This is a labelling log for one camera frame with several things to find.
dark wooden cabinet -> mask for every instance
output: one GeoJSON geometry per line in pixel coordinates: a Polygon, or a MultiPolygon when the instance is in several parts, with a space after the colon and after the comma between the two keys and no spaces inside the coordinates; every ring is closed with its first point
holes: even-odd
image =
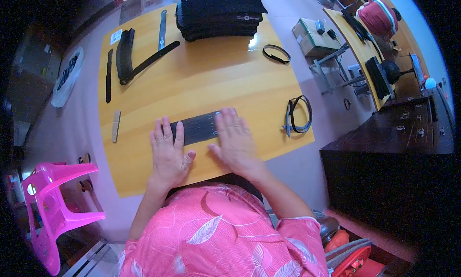
{"type": "Polygon", "coordinates": [[[443,94],[394,100],[320,150],[330,206],[407,241],[437,205],[449,171],[454,120],[443,94]],[[432,182],[426,182],[432,176],[432,182]]]}

person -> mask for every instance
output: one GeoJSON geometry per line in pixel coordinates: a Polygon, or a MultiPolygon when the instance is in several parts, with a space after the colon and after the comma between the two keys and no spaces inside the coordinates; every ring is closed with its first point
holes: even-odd
{"type": "Polygon", "coordinates": [[[360,6],[355,15],[363,21],[383,53],[392,50],[389,41],[399,29],[398,21],[401,20],[397,9],[390,8],[381,0],[369,0],[360,6]]]}
{"type": "Polygon", "coordinates": [[[184,128],[155,121],[150,133],[153,174],[120,254],[120,276],[329,275],[320,224],[309,206],[268,170],[244,118],[222,108],[215,123],[220,145],[209,150],[228,171],[261,192],[279,218],[274,228],[262,199],[242,187],[200,182],[177,190],[196,153],[183,155],[184,128]]]}

hand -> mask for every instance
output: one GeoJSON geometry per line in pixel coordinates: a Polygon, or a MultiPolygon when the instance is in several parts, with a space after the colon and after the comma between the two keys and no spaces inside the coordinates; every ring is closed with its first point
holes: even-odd
{"type": "Polygon", "coordinates": [[[215,116],[220,145],[210,144],[208,148],[229,169],[247,180],[251,180],[262,168],[264,162],[257,156],[256,143],[243,118],[237,116],[235,108],[223,108],[215,116]]]}
{"type": "Polygon", "coordinates": [[[163,131],[160,119],[155,120],[155,131],[150,132],[150,144],[153,155],[153,174],[149,178],[147,189],[168,191],[183,183],[196,153],[190,150],[184,155],[184,125],[182,122],[176,124],[176,139],[173,144],[173,133],[168,117],[163,117],[163,131]]]}

yellow wooden table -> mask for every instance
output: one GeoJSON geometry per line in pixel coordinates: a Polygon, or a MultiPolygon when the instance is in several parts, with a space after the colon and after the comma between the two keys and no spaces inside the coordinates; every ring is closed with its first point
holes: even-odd
{"type": "Polygon", "coordinates": [[[368,87],[370,88],[370,91],[373,96],[373,102],[375,104],[376,110],[379,111],[381,107],[383,107],[384,103],[386,103],[386,101],[389,99],[390,94],[387,96],[384,96],[383,99],[378,98],[375,86],[370,77],[370,73],[368,73],[368,70],[366,69],[366,66],[365,66],[366,61],[370,60],[370,58],[372,57],[376,57],[378,61],[381,63],[381,60],[379,58],[379,55],[376,52],[375,47],[369,41],[365,41],[365,44],[363,44],[360,41],[354,29],[352,29],[352,27],[350,27],[347,21],[343,18],[343,14],[341,12],[330,10],[330,9],[325,9],[325,8],[323,9],[323,11],[325,11],[328,17],[330,17],[333,23],[338,27],[344,39],[349,44],[349,47],[352,50],[352,53],[354,53],[354,56],[357,59],[360,65],[360,68],[362,69],[363,74],[365,75],[366,82],[368,83],[368,87]]]}
{"type": "MultiPolygon", "coordinates": [[[[254,37],[218,37],[188,43],[176,27],[175,5],[154,10],[114,28],[104,36],[99,67],[99,119],[102,141],[112,179],[120,197],[144,193],[152,174],[149,131],[154,120],[166,115],[171,122],[235,107],[246,118],[256,140],[259,156],[268,160],[314,141],[312,128],[288,138],[282,125],[289,99],[301,95],[291,65],[266,58],[262,47],[281,46],[264,16],[254,37]],[[167,9],[165,44],[181,45],[138,74],[128,85],[118,83],[115,65],[118,42],[110,45],[111,34],[119,29],[135,30],[133,68],[158,50],[160,12],[167,9]],[[112,100],[106,103],[107,52],[112,56],[112,100]],[[112,120],[121,110],[117,143],[112,143],[112,120]]],[[[273,50],[270,54],[285,56],[273,50]]],[[[298,103],[297,124],[308,120],[307,109],[298,103]]],[[[187,145],[197,157],[185,184],[221,176],[223,170],[208,151],[211,139],[187,145]]]]}

stack of black straps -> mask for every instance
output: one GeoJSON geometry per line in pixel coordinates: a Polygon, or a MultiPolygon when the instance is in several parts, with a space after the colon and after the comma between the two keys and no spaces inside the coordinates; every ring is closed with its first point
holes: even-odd
{"type": "Polygon", "coordinates": [[[261,0],[181,0],[176,26],[192,42],[218,36],[253,36],[267,10],[261,0]]]}

